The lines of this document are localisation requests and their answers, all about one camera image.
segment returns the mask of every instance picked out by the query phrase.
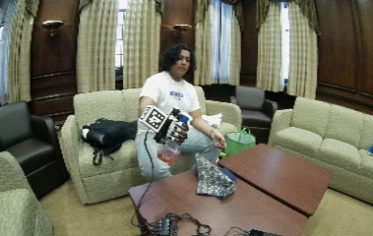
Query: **white t-shirt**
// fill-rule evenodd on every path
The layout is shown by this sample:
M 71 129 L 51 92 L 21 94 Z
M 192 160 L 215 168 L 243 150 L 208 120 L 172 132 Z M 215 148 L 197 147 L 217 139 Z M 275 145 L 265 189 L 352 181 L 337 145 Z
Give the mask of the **white t-shirt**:
M 167 114 L 171 114 L 173 108 L 180 109 L 183 114 L 200 109 L 195 87 L 185 80 L 175 81 L 168 72 L 161 72 L 147 79 L 141 96 L 151 97 L 159 109 Z

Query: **beige sofa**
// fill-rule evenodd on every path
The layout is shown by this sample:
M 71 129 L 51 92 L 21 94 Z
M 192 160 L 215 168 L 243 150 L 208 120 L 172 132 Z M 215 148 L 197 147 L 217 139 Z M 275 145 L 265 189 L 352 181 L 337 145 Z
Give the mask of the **beige sofa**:
M 16 157 L 0 152 L 0 235 L 53 235 Z
M 268 144 L 331 169 L 329 187 L 373 205 L 373 116 L 297 97 L 275 113 Z
M 241 127 L 241 111 L 237 105 L 205 100 L 201 87 L 195 87 L 205 115 L 223 113 L 219 128 L 221 134 Z M 145 183 L 140 174 L 135 141 L 123 143 L 113 154 L 113 160 L 104 157 L 101 165 L 93 165 L 93 149 L 80 139 L 81 127 L 99 118 L 120 121 L 137 120 L 137 101 L 140 88 L 103 90 L 75 95 L 75 114 L 69 115 L 61 128 L 61 149 L 76 193 L 83 204 L 93 204 L 121 196 L 128 189 Z M 191 169 L 192 153 L 183 153 L 172 166 L 172 173 Z

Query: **black leather armchair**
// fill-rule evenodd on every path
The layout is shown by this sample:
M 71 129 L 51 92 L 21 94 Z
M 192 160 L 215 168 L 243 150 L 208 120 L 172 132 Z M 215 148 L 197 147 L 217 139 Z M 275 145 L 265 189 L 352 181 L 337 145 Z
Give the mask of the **black leather armchair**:
M 264 99 L 261 88 L 236 86 L 236 95 L 231 102 L 241 109 L 243 127 L 251 129 L 256 143 L 267 144 L 273 113 L 277 109 L 275 101 Z
M 24 101 L 0 106 L 0 151 L 16 157 L 40 199 L 68 179 L 53 121 Z

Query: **woman's hair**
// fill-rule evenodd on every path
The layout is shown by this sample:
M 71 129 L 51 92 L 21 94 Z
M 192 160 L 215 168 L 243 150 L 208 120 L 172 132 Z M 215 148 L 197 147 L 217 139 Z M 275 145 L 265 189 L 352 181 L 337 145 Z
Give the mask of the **woman's hair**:
M 189 76 L 196 69 L 195 53 L 191 48 L 180 43 L 171 47 L 171 49 L 164 53 L 161 59 L 161 69 L 169 71 L 172 66 L 177 63 L 181 51 L 187 50 L 189 52 L 189 67 L 187 70 L 187 75 Z

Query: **jeans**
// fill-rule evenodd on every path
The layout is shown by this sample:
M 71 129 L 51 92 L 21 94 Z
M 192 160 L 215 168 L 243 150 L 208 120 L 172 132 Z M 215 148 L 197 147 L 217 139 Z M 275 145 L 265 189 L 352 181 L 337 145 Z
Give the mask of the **jeans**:
M 155 134 L 148 133 L 145 141 L 147 144 L 144 144 L 145 134 L 147 133 L 136 134 L 135 142 L 137 151 L 137 162 L 143 176 L 148 181 L 152 181 L 172 176 L 172 173 L 171 165 L 168 165 L 157 158 L 159 144 L 153 139 Z M 192 128 L 187 131 L 187 139 L 181 144 L 181 152 L 199 153 L 199 155 L 211 163 L 216 163 L 219 155 L 221 153 L 221 149 L 213 145 L 212 140 L 200 131 Z

